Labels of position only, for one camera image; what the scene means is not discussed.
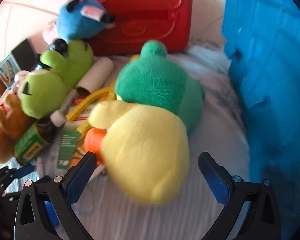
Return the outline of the brown bear plush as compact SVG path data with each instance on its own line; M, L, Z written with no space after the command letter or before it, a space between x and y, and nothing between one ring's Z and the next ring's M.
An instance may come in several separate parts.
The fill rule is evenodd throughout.
M13 158L16 143L34 122L23 112L17 95L8 93L0 104L0 164Z

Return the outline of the yellow green duck plush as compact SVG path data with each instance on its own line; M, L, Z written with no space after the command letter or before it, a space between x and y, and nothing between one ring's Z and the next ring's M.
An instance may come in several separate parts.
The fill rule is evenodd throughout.
M91 111L84 149L130 198L166 204L189 172L188 134L202 117L204 89L151 40L122 68L114 92Z

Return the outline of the green labelled dark bottle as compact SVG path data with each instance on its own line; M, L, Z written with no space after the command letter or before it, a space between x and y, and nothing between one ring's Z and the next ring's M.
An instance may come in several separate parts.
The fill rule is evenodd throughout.
M34 122L14 146L14 157L27 165L53 141L57 127L49 117Z

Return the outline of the green frog plush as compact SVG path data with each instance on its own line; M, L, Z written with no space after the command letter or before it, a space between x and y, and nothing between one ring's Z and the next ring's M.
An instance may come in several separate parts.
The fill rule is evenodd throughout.
M20 100L26 115L41 119L59 109L93 65L94 54L88 42L73 40L67 44L66 56L48 49L41 53L42 63L50 66L50 70L33 70L25 77Z

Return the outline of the white small pig plush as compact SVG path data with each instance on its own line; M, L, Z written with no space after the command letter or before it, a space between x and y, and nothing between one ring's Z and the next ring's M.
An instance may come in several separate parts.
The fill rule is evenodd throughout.
M29 73L30 73L29 71L22 70L22 71L17 72L17 74L14 76L14 83L12 85L11 90L18 98L20 98L21 88L23 86L25 77Z

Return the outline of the black gift box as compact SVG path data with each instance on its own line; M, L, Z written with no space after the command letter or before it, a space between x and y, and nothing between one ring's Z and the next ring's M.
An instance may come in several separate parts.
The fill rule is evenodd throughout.
M16 74L30 71L35 64L36 54L28 39L23 40L0 62L0 79L11 88Z

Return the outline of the cardboard tube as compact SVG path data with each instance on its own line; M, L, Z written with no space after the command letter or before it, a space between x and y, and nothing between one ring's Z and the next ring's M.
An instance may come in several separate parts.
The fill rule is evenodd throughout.
M99 57L76 85L75 89L78 94L88 96L102 88L113 69L114 64L111 59Z

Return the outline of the yellow plastic hanger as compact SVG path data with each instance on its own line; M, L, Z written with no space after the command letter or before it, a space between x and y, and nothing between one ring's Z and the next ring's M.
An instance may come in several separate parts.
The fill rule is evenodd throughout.
M100 102L103 101L111 101L116 99L116 94L114 92L116 80L113 80L108 87L101 88L86 98L84 98L73 110L66 115L66 119L70 122L75 121L79 117L80 114L84 113L87 109L90 112L92 109Z

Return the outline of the black toy gun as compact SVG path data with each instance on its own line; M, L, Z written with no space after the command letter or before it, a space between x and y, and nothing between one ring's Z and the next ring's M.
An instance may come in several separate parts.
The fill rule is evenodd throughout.
M66 56L68 53L68 44L63 39L57 38L49 45L48 50L54 50L60 53L61 55ZM41 54L36 54L35 63L31 70L50 70L51 67L47 64L42 63L40 56Z

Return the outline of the blue dressed pig plush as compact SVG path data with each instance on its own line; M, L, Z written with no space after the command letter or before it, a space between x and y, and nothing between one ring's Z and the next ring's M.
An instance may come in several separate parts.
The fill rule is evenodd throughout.
M65 42L85 40L115 25L115 16L109 14L96 0L70 0L64 4L54 23L42 36L47 44L61 38Z

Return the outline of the blue plastic storage crate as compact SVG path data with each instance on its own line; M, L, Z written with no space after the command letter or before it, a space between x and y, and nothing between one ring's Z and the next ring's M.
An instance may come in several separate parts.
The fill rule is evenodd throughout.
M290 239L300 226L300 9L294 0L226 0L222 32L249 176L271 181Z

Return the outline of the red toy suitcase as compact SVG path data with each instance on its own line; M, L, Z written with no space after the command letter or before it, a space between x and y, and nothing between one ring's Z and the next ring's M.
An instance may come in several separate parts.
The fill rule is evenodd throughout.
M96 56L140 52L149 40L169 52L182 51L190 37L193 0L97 0L115 16L115 25L89 40Z

